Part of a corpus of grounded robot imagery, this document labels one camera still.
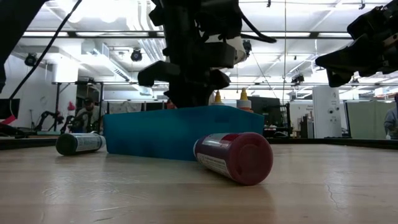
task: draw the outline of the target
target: bottle label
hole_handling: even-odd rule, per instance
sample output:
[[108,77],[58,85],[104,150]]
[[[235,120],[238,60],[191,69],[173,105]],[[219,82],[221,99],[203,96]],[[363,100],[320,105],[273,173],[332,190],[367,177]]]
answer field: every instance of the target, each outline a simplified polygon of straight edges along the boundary
[[198,162],[204,165],[205,167],[232,179],[225,160],[215,158],[213,156],[207,156],[202,153],[197,154],[197,159]]
[[238,136],[239,134],[231,133],[211,134],[203,140],[202,144],[206,146],[228,148]]
[[76,152],[99,149],[103,142],[97,134],[75,135],[77,139]]

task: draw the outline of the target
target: teal bin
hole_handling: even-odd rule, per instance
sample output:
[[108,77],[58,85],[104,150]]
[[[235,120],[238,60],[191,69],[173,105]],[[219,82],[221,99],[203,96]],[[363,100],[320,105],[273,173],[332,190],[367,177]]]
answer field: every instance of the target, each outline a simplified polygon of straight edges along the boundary
[[106,114],[104,135],[111,154],[195,161],[193,145],[214,133],[262,134],[264,117],[231,106]]

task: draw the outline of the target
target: wood grain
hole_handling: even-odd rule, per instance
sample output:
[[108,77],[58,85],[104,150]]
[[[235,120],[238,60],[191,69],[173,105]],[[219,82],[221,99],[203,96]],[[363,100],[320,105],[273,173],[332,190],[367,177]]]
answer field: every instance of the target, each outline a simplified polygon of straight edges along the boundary
[[270,176],[253,187],[196,162],[1,151],[1,223],[397,223],[398,152],[273,148]]

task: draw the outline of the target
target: ceiling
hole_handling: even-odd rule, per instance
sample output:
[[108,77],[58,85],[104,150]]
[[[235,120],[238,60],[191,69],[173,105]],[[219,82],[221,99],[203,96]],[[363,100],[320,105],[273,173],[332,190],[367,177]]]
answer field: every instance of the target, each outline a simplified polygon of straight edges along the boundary
[[[74,0],[56,0],[47,2],[38,13],[29,27],[29,31],[54,31],[65,17],[66,12],[71,9]],[[267,1],[240,0],[239,5],[243,13],[261,32],[273,32],[275,36],[284,36],[285,31],[289,39],[278,38],[276,44],[267,44],[251,40],[252,52],[245,61],[237,64],[232,69],[224,69],[236,87],[251,87],[263,89],[282,89],[280,85],[252,86],[247,83],[270,82],[283,83],[286,75],[287,83],[290,83],[291,76],[302,73],[307,83],[326,83],[327,77],[324,70],[319,70],[313,61],[319,55],[327,54],[347,45],[348,39],[301,39],[300,36],[309,35],[309,32],[334,33],[340,32],[346,37],[346,27],[358,16],[370,11],[372,8],[385,5],[385,0],[365,0],[366,7],[359,10],[361,0],[272,0],[271,6],[267,7]],[[74,16],[70,19],[63,31],[75,31],[87,35],[86,38],[69,39],[60,38],[55,45],[71,54],[83,65],[80,69],[80,76],[91,76],[96,80],[115,81],[114,74],[108,67],[100,63],[93,63],[87,57],[76,55],[68,51],[70,46],[81,45],[85,40],[90,40],[95,45],[105,44],[109,47],[109,58],[126,71],[133,79],[136,73],[156,60],[164,60],[162,49],[165,47],[164,39],[132,39],[126,38],[98,38],[96,35],[110,35],[109,31],[134,30],[157,30],[161,27],[153,26],[148,13],[154,5],[146,0],[83,0]],[[243,32],[251,32],[244,24]],[[20,45],[46,45],[48,39],[23,38]],[[140,62],[133,62],[130,55],[134,48],[140,48],[143,59]],[[382,82],[388,78],[395,78],[398,75],[392,74],[387,77],[375,75],[364,79],[361,82],[374,83]],[[371,91],[376,87],[368,86],[363,91]]]

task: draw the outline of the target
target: wooden tabletop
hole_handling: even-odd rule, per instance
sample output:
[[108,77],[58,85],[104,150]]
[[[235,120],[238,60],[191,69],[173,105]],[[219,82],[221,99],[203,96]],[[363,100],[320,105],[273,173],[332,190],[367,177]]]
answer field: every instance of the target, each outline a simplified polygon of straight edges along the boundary
[[398,151],[273,148],[270,176],[253,187],[196,162],[0,151],[1,223],[397,223]]

